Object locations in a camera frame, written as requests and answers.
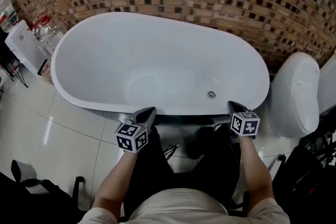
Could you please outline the clear water dispenser bottle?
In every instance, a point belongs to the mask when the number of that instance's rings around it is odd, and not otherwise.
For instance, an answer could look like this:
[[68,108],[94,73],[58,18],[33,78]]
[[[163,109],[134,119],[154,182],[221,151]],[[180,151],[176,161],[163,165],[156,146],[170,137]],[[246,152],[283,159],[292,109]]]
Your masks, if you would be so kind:
[[11,0],[0,0],[0,27],[5,33],[9,33],[18,22],[17,13]]

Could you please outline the black wheeled equipment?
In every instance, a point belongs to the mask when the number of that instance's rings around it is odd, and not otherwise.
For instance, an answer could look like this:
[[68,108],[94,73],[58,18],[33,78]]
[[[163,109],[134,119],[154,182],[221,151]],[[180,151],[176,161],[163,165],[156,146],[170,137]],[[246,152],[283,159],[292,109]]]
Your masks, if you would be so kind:
[[336,224],[335,131],[312,133],[288,157],[280,156],[273,191],[290,224]]

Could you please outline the white oval bathtub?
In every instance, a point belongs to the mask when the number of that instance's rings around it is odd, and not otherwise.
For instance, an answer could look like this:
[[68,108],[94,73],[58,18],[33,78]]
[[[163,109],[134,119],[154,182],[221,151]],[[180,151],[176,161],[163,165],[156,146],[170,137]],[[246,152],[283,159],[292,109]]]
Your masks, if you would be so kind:
[[243,39],[125,12],[92,16],[67,31],[51,76],[59,94],[81,108],[133,113],[154,106],[178,116],[226,114],[228,101],[253,110],[270,85],[264,60]]

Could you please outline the grey trash bin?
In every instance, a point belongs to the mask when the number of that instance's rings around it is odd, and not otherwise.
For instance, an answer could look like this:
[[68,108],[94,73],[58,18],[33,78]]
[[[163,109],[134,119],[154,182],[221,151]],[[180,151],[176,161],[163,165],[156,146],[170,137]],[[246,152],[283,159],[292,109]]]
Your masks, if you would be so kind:
[[35,169],[29,164],[12,160],[11,172],[15,182],[25,187],[30,187],[38,181]]

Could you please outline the pile of clear plastic jugs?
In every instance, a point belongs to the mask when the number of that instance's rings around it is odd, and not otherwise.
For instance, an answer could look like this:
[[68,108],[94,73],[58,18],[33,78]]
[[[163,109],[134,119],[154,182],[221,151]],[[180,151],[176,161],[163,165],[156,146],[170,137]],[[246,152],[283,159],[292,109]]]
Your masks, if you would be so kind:
[[50,56],[64,36],[64,31],[55,18],[55,11],[48,13],[40,13],[38,18],[33,21],[33,24],[28,27],[33,38],[37,41],[38,48]]

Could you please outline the person's black trousers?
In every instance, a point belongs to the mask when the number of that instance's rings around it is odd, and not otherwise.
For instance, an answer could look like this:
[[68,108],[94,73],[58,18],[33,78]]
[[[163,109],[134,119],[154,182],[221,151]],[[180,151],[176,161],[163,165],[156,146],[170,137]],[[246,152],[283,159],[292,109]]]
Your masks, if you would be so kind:
[[198,190],[228,206],[240,176],[240,151],[228,138],[228,130],[207,130],[197,137],[204,155],[190,172],[174,173],[169,166],[156,129],[140,150],[123,201],[125,218],[148,198],[164,190]]

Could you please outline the black chair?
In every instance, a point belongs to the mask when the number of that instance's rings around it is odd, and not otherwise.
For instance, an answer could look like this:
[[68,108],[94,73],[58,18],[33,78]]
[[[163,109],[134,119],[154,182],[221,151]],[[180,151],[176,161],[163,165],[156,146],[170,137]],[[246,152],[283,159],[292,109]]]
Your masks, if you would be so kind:
[[0,224],[77,224],[83,216],[78,204],[51,181],[40,180],[33,194],[0,172]]

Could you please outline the white toilet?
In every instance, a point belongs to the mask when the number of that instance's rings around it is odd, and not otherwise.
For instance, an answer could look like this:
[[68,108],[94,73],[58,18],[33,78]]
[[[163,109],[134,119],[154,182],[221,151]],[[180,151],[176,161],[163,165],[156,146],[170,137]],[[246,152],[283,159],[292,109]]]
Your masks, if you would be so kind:
[[302,138],[319,124],[317,100],[320,68],[308,54],[292,54],[276,73],[269,91],[268,116],[273,132]]

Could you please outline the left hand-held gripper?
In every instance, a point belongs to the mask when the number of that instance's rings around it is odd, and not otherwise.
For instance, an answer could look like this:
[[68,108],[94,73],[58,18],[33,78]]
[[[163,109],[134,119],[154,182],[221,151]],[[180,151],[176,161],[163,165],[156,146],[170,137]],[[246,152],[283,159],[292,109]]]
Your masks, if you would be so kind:
[[135,111],[128,120],[121,123],[115,131],[119,148],[137,153],[146,146],[156,115],[156,107],[143,108]]

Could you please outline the person's beige shirt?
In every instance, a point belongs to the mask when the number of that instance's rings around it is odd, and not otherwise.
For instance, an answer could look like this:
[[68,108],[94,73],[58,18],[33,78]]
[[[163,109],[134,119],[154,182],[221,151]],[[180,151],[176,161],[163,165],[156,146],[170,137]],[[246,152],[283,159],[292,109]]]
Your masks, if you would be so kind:
[[260,201],[247,217],[237,217],[208,194],[179,188],[151,196],[125,222],[106,209],[93,208],[78,224],[290,224],[290,219],[273,198]]

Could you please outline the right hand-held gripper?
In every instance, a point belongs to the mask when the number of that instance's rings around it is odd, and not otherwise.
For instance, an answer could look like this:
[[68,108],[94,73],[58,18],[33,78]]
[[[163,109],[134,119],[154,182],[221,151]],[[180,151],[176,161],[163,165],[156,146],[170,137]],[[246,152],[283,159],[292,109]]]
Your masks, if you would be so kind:
[[231,137],[249,136],[254,139],[260,124],[258,115],[234,101],[227,102],[227,110],[229,115],[228,129]]

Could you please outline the person's left forearm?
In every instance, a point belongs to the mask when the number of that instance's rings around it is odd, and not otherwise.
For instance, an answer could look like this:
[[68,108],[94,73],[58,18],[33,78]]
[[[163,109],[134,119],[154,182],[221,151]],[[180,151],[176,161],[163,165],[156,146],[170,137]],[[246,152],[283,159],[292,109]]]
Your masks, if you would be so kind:
[[138,154],[125,152],[100,185],[93,208],[103,208],[120,218],[121,205],[127,194]]

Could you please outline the person's right forearm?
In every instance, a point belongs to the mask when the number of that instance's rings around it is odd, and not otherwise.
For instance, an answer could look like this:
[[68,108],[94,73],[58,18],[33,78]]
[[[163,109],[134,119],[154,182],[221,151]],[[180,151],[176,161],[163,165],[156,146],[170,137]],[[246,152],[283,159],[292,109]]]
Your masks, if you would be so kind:
[[248,212],[260,201],[274,198],[271,175],[249,136],[240,136],[239,145],[247,190],[249,192]]

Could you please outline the brown cardboard box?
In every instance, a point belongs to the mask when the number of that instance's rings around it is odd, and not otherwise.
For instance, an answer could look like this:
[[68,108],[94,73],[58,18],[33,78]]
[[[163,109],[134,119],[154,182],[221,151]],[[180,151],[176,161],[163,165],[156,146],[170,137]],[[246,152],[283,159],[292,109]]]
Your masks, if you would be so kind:
[[42,68],[41,76],[45,82],[54,84],[52,81],[52,76],[51,76],[51,59],[48,59],[44,67]]

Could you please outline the black metal stand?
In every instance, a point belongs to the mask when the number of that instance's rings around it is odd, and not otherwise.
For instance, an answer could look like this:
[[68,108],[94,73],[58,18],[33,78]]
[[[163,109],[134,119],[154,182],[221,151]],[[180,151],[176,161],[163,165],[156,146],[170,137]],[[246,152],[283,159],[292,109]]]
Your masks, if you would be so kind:
[[26,88],[28,88],[20,68],[20,61],[15,55],[0,56],[0,67],[12,81],[14,81],[14,77],[16,77]]

